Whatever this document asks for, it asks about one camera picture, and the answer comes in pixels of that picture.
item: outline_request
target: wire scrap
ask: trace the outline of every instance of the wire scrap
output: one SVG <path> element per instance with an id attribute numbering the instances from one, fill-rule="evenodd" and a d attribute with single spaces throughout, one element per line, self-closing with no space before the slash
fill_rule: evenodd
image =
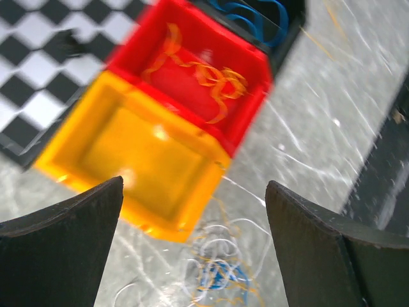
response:
<path id="1" fill-rule="evenodd" d="M 222 301 L 227 301 L 233 306 L 249 306 L 249 295 L 256 296 L 259 305 L 264 307 L 265 302 L 259 294 L 259 286 L 255 279 L 260 274 L 264 259 L 271 247 L 271 236 L 250 219 L 241 218 L 228 221 L 223 202 L 215 200 L 219 203 L 224 224 L 210 224 L 203 227 L 199 235 L 189 242 L 189 250 L 193 257 L 187 259 L 184 277 L 186 278 L 189 263 L 195 264 L 197 287 L 189 290 L 185 284 L 186 281 L 183 281 L 182 289 L 191 300 L 188 307 L 213 307 Z M 237 239 L 241 236 L 242 231 L 237 223 L 243 221 L 253 224 L 268 235 L 261 262 L 254 274 L 244 261 L 238 247 Z M 224 236 L 213 232 L 214 229 L 223 230 Z M 211 305 L 201 303 L 211 291 L 216 290 L 236 290 L 239 295 L 234 298 L 220 297 Z"/>
<path id="2" fill-rule="evenodd" d="M 196 79 L 201 86 L 211 87 L 210 95 L 219 105 L 218 115 L 207 123 L 215 124 L 223 120 L 228 115 L 228 107 L 225 104 L 226 99 L 238 99 L 247 93 L 247 80 L 239 73 L 228 67 L 223 70 L 201 63 L 198 61 L 183 62 L 176 53 L 181 48 L 181 34 L 176 24 L 167 24 L 169 35 L 164 42 L 164 53 L 159 56 L 152 66 L 142 72 L 142 77 L 146 82 L 151 82 L 151 74 L 159 70 L 168 58 L 172 59 L 177 65 L 184 68 L 195 67 Z M 234 88 L 232 93 L 226 93 L 227 84 Z"/>
<path id="3" fill-rule="evenodd" d="M 345 41 L 345 44 L 352 49 L 350 45 L 350 41 L 348 37 L 346 36 L 346 33 L 344 32 L 343 28 L 341 27 L 338 18 L 337 18 L 337 13 L 332 9 L 330 3 L 328 0 L 323 0 L 323 3 L 325 5 L 325 8 L 331 18 L 332 23 L 334 24 L 335 28 L 339 32 L 339 34 L 342 36 L 343 40 Z M 313 35 L 309 34 L 303 27 L 300 27 L 301 31 L 308 37 L 313 43 L 315 43 L 332 61 L 335 61 L 335 57 L 321 44 L 319 41 L 313 37 Z"/>

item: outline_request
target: white wire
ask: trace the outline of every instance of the white wire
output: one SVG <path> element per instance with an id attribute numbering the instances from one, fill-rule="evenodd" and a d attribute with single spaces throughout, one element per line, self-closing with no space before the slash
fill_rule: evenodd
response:
<path id="1" fill-rule="evenodd" d="M 127 288 L 131 287 L 131 286 L 136 286 L 136 282 L 133 283 L 129 283 L 126 286 L 122 287 L 116 294 L 115 294 L 115 298 L 114 298 L 114 303 L 112 304 L 112 307 L 116 306 L 116 301 L 118 300 L 118 297 L 120 296 L 120 294 L 125 291 Z"/>
<path id="2" fill-rule="evenodd" d="M 231 229 L 228 226 L 224 226 L 221 224 L 211 224 L 203 227 L 201 229 L 202 232 L 205 232 L 207 234 L 207 237 L 200 237 L 198 235 L 198 238 L 193 240 L 192 245 L 197 246 L 198 248 L 198 254 L 201 257 L 209 257 L 209 252 L 210 252 L 210 259 L 206 260 L 205 263 L 201 262 L 200 259 L 197 260 L 195 258 L 189 258 L 186 261 L 186 266 L 184 268 L 183 272 L 183 281 L 182 281 L 182 289 L 183 292 L 192 299 L 192 302 L 188 305 L 188 307 L 193 307 L 195 306 L 199 301 L 203 300 L 207 295 L 210 287 L 212 286 L 212 281 L 220 272 L 219 270 L 223 269 L 223 272 L 225 273 L 223 275 L 223 279 L 219 281 L 217 289 L 222 290 L 223 288 L 226 288 L 227 285 L 229 284 L 230 278 L 232 278 L 235 281 L 252 281 L 253 279 L 257 278 L 257 276 L 260 274 L 263 264 L 265 261 L 265 258 L 267 256 L 268 250 L 270 249 L 272 245 L 272 238 L 270 234 L 262 228 L 259 224 L 255 223 L 254 221 L 246 218 L 240 218 L 240 219 L 233 219 L 228 222 L 228 225 L 235 224 L 240 221 L 245 221 L 248 223 L 253 224 L 256 228 L 261 230 L 263 233 L 268 235 L 268 242 L 265 244 L 263 253 L 261 255 L 261 260 L 258 265 L 257 270 L 252 276 L 249 276 L 251 278 L 243 279 L 239 278 L 235 274 L 235 270 L 240 266 L 242 263 L 242 252 L 240 251 L 240 248 L 238 247 L 237 239 L 234 235 L 231 234 Z M 224 238 L 216 238 L 209 240 L 209 236 L 214 236 L 218 235 L 218 233 L 212 232 L 210 229 L 211 228 L 222 228 L 223 230 L 226 230 L 228 232 L 229 238 L 224 239 Z M 237 258 L 237 262 L 232 265 L 229 264 L 227 261 L 225 261 L 223 258 L 229 258 L 235 256 Z M 203 272 L 203 275 L 201 276 L 201 293 L 200 295 L 196 297 L 192 297 L 192 293 L 189 292 L 187 285 L 186 285 L 186 275 L 187 275 L 187 269 L 189 266 L 189 262 L 194 262 L 196 264 L 197 269 Z M 228 271 L 226 272 L 226 267 L 222 268 L 219 264 L 224 264 L 226 267 L 229 267 Z"/>
<path id="3" fill-rule="evenodd" d="M 252 281 L 253 279 L 257 278 L 257 276 L 261 272 L 261 269 L 263 268 L 264 260 L 265 260 L 265 258 L 267 256 L 268 250 L 270 249 L 270 246 L 271 246 L 271 244 L 273 242 L 273 238 L 271 237 L 271 235 L 269 234 L 268 231 L 266 231 L 263 227 L 261 227 L 259 224 L 252 221 L 251 219 L 245 219 L 245 218 L 232 219 L 229 223 L 234 224 L 234 223 L 239 222 L 239 221 L 249 222 L 249 223 L 253 224 L 255 227 L 257 227 L 258 229 L 260 229 L 262 232 L 264 232 L 265 234 L 268 235 L 268 244 L 266 244 L 265 247 L 264 247 L 264 251 L 263 251 L 263 254 L 261 256 L 261 260 L 260 260 L 260 263 L 258 265 L 258 268 L 257 268 L 256 272 L 253 274 L 253 276 L 251 276 L 251 278 L 249 278 L 249 280 Z"/>

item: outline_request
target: orange wire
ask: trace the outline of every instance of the orange wire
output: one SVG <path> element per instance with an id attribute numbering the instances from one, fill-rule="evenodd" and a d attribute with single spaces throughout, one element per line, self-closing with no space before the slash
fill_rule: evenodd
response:
<path id="1" fill-rule="evenodd" d="M 213 197 L 213 199 L 216 200 L 219 203 L 220 211 L 222 212 L 223 221 L 226 223 L 226 225 L 230 226 L 229 223 L 228 223 L 227 212 L 226 212 L 226 209 L 224 208 L 223 201 L 218 199 L 218 198 L 215 198 L 215 197 Z M 237 227 L 238 231 L 241 233 L 240 227 L 238 227 L 237 225 L 235 225 L 235 226 Z M 234 235 L 231 233 L 230 229 L 229 229 L 229 233 L 230 233 L 230 235 L 232 237 L 234 237 Z M 198 240 L 198 239 L 205 239 L 205 238 L 206 237 L 204 235 L 199 235 L 197 237 L 192 238 L 191 240 L 195 241 L 195 240 Z M 204 260 L 204 261 L 210 261 L 211 260 L 210 258 L 203 257 L 203 256 L 199 255 L 193 249 L 191 250 L 191 252 L 192 252 L 193 255 L 197 256 L 198 259 L 201 259 L 201 260 Z M 238 259 L 236 257 L 231 257 L 228 260 L 229 261 L 236 261 L 236 260 L 238 261 Z M 252 276 L 250 266 L 246 262 L 244 262 L 243 260 L 241 261 L 241 264 L 245 267 L 245 269 L 246 269 L 246 271 L 248 273 L 248 276 Z M 225 272 L 219 271 L 219 273 L 225 279 L 229 279 L 229 277 L 227 277 L 227 274 L 225 274 Z M 201 279 L 202 275 L 203 275 L 203 273 L 199 270 L 198 280 Z M 259 287 L 259 285 L 258 285 L 257 281 L 254 278 L 252 278 L 252 280 L 253 280 L 253 283 L 255 284 L 256 288 L 247 288 L 242 283 L 239 283 L 239 282 L 234 281 L 234 280 L 230 280 L 229 282 L 231 283 L 231 286 L 228 286 L 225 289 L 226 290 L 231 290 L 231 289 L 234 289 L 234 288 L 239 288 L 240 290 L 247 290 L 247 291 L 253 293 L 257 297 L 257 300 L 259 301 L 259 304 L 260 304 L 261 307 L 265 307 L 265 302 L 264 302 L 263 298 L 260 296 L 260 293 L 258 292 L 258 289 L 257 289 Z M 203 290 L 207 290 L 207 288 L 200 286 L 200 287 L 197 287 L 196 290 L 202 290 L 203 291 Z M 215 304 L 217 304 L 217 303 L 219 303 L 221 301 L 227 301 L 232 305 L 236 305 L 236 303 L 244 304 L 244 301 L 243 301 L 243 299 L 241 297 L 236 297 L 233 300 L 221 297 L 221 298 L 218 298 L 216 300 Z M 192 300 L 192 303 L 194 303 L 196 305 L 196 307 L 213 307 L 214 306 L 214 305 L 212 305 L 212 306 L 202 305 L 202 304 L 199 304 L 198 302 L 194 302 L 193 300 Z"/>
<path id="2" fill-rule="evenodd" d="M 330 5 L 328 4 L 327 0 L 324 0 L 324 5 L 325 8 L 328 11 L 328 14 L 330 15 L 332 22 L 334 23 L 335 28 L 337 28 L 338 32 L 340 32 L 340 34 L 343 36 L 343 38 L 348 41 L 348 37 L 346 36 L 343 28 L 341 27 L 341 25 L 338 22 L 337 16 L 335 14 L 335 12 L 331 9 Z"/>
<path id="3" fill-rule="evenodd" d="M 246 86 L 248 85 L 247 80 L 239 73 L 231 70 L 230 68 L 224 67 L 222 71 L 212 67 L 210 65 L 205 65 L 200 62 L 191 61 L 184 63 L 176 53 L 181 48 L 181 35 L 179 28 L 176 24 L 167 24 L 170 35 L 166 36 L 164 42 L 164 54 L 159 56 L 152 66 L 142 72 L 142 78 L 150 82 L 151 74 L 159 70 L 163 64 L 166 62 L 167 58 L 171 58 L 175 64 L 190 68 L 196 66 L 196 79 L 198 83 L 202 86 L 212 87 L 210 92 L 211 97 L 216 101 L 219 106 L 218 115 L 207 123 L 214 124 L 223 120 L 228 115 L 228 107 L 224 103 L 224 99 L 238 99 L 247 93 Z M 223 93 L 223 89 L 226 84 L 230 83 L 233 85 L 235 91 L 233 93 Z"/>

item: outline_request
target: red plastic bin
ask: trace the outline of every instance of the red plastic bin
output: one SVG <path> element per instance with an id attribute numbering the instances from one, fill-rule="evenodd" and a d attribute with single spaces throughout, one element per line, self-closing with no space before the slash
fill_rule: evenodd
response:
<path id="1" fill-rule="evenodd" d="M 266 54 L 185 0 L 160 0 L 141 15 L 138 23 L 139 28 L 111 56 L 108 69 L 215 137 L 234 157 L 272 86 Z M 143 80 L 142 72 L 163 55 L 169 23 L 180 30 L 182 47 L 178 56 L 185 63 L 200 61 L 219 70 L 228 67 L 246 78 L 247 93 L 225 100 L 228 114 L 223 120 L 207 123 L 217 116 L 220 107 L 210 96 L 211 89 L 198 83 L 193 68 L 167 60 L 151 74 L 149 83 Z"/>

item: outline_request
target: black plastic bin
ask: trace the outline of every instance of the black plastic bin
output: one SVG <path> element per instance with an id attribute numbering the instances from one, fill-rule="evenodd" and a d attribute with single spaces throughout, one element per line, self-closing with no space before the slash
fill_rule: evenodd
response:
<path id="1" fill-rule="evenodd" d="M 281 43 L 275 46 L 267 45 L 275 35 L 280 31 L 280 12 L 278 6 L 270 1 L 259 0 L 191 0 L 198 8 L 204 11 L 211 18 L 227 27 L 230 31 L 247 40 L 258 49 L 262 50 L 268 55 L 270 59 L 270 66 L 273 75 L 277 75 L 284 60 L 293 45 L 300 28 L 304 26 L 306 20 L 305 0 L 279 0 L 285 7 L 288 14 L 288 30 L 286 36 Z M 236 3 L 234 10 L 223 11 L 218 10 L 214 4 L 224 8 L 226 5 Z M 240 6 L 248 6 L 251 10 L 259 13 L 262 20 L 263 39 L 257 38 L 249 25 L 242 19 L 237 18 L 231 20 L 229 15 L 239 15 L 247 20 L 255 21 L 256 14 L 250 10 L 241 8 Z"/>

